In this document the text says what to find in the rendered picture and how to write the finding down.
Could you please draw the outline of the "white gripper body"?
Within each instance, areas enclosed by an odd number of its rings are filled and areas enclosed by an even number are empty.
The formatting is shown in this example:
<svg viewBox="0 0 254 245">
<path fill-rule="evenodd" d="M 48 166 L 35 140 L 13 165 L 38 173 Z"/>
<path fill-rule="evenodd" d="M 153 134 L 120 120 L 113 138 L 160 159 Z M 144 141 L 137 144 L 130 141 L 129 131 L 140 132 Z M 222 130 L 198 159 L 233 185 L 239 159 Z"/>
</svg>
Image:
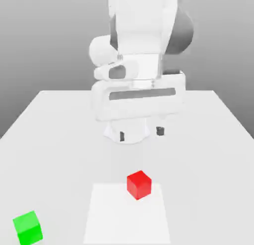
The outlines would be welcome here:
<svg viewBox="0 0 254 245">
<path fill-rule="evenodd" d="M 146 118 L 177 113 L 184 102 L 186 76 L 179 70 L 157 79 L 99 80 L 91 89 L 98 121 Z"/>
</svg>

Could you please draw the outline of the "small red cube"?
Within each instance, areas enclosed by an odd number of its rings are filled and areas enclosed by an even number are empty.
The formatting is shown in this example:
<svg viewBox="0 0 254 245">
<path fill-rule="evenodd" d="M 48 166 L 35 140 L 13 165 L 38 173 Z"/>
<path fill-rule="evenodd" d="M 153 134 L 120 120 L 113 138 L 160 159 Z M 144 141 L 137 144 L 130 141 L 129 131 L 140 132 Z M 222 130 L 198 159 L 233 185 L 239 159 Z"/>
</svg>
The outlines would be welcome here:
<svg viewBox="0 0 254 245">
<path fill-rule="evenodd" d="M 142 170 L 127 176 L 127 191 L 139 200 L 151 193 L 152 180 Z"/>
</svg>

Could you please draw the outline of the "small green cube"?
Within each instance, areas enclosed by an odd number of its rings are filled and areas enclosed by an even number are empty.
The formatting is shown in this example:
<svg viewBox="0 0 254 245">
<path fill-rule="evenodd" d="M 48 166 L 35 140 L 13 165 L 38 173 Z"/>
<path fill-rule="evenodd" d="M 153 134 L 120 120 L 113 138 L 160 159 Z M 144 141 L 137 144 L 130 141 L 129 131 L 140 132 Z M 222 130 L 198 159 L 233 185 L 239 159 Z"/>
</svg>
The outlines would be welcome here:
<svg viewBox="0 0 254 245">
<path fill-rule="evenodd" d="M 18 216 L 12 221 L 20 245 L 32 245 L 43 239 L 41 225 L 35 211 Z"/>
</svg>

